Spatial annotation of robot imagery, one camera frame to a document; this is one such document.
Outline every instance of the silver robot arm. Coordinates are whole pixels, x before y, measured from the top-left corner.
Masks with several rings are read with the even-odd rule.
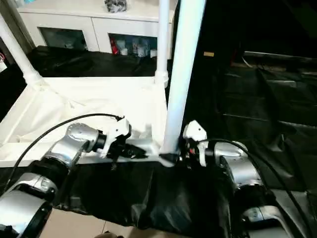
[[[200,166],[206,167],[206,155],[210,155],[212,163],[221,167],[230,177],[234,206],[240,208],[238,216],[247,223],[246,230],[250,238],[294,238],[276,201],[267,197],[268,188],[242,149],[230,143],[217,142],[214,149],[209,151],[208,142],[200,142],[207,139],[206,131],[196,121],[185,127],[183,138],[186,140],[184,158],[197,160]],[[247,150],[242,143],[235,143]]]
[[[107,154],[113,142],[125,140],[130,133],[126,119],[107,135],[82,123],[70,125],[65,136],[0,197],[0,237],[37,237],[52,209],[50,202],[82,152]]]

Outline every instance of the red item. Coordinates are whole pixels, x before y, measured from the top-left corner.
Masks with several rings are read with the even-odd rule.
[[[118,47],[115,45],[114,39],[110,38],[111,50],[114,55],[119,54]]]

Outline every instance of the glass cabinet door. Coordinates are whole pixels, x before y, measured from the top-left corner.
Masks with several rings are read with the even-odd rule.
[[[87,50],[84,34],[81,30],[39,27],[47,46],[75,50]]]

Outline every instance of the black cable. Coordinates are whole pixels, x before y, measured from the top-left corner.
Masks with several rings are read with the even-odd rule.
[[[257,167],[257,162],[256,162],[256,160],[254,158],[256,157],[258,160],[262,161],[272,171],[272,173],[276,176],[277,180],[281,183],[282,187],[284,188],[284,190],[286,191],[287,195],[289,196],[289,198],[292,200],[294,206],[296,207],[298,213],[302,217],[302,219],[303,219],[303,221],[304,221],[304,223],[305,223],[305,225],[306,225],[306,227],[307,227],[307,229],[309,231],[310,237],[313,237],[313,232],[311,230],[311,227],[309,225],[308,219],[307,219],[304,211],[302,210],[301,206],[296,201],[296,199],[295,199],[294,195],[292,194],[292,192],[288,189],[288,187],[287,187],[286,183],[283,181],[282,177],[278,174],[276,169],[268,161],[266,161],[262,157],[252,155],[243,146],[241,146],[240,144],[238,144],[236,142],[233,142],[231,140],[211,138],[211,139],[201,140],[198,143],[206,142],[206,141],[210,141],[210,142],[225,142],[225,143],[229,143],[231,145],[234,145],[234,146],[238,147],[239,149],[241,149],[244,153],[246,153],[248,155],[250,161],[252,162],[252,164],[256,165],[256,167]]]
[[[71,118],[71,119],[68,119],[64,122],[61,122],[59,124],[57,124],[56,126],[53,126],[51,129],[45,131],[42,135],[40,135],[35,141],[33,141],[27,148],[26,150],[21,154],[21,156],[19,157],[19,159],[15,162],[13,168],[12,168],[12,171],[10,173],[10,176],[4,186],[4,190],[3,192],[5,192],[10,184],[10,182],[12,181],[13,179],[13,176],[14,176],[14,173],[16,171],[16,168],[19,166],[19,164],[21,163],[23,157],[26,155],[26,153],[28,153],[28,151],[36,144],[39,142],[39,140],[41,140],[44,136],[46,136],[47,134],[49,134],[50,132],[52,132],[53,130],[59,128],[60,126],[62,125],[65,125],[67,123],[70,123],[72,121],[75,121],[75,120],[78,120],[78,119],[81,119],[81,118],[88,118],[88,117],[95,117],[95,116],[104,116],[104,117],[111,117],[111,118],[115,118],[116,120],[120,120],[122,119],[121,117],[119,116],[116,116],[116,115],[112,115],[112,114],[105,114],[105,113],[93,113],[93,114],[85,114],[85,115],[81,115],[81,116],[78,116],[78,117],[75,117],[75,118]]]

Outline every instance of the white fabric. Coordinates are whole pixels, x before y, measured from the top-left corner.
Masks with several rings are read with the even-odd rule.
[[[143,78],[46,78],[39,90],[27,86],[0,123],[0,167],[13,166],[25,148],[43,132],[67,119],[90,113],[125,116],[132,125],[132,138],[162,143],[166,118],[163,85]],[[115,121],[107,117],[78,120],[104,133]],[[24,158],[22,166],[40,159],[65,134],[64,125],[43,138]]]

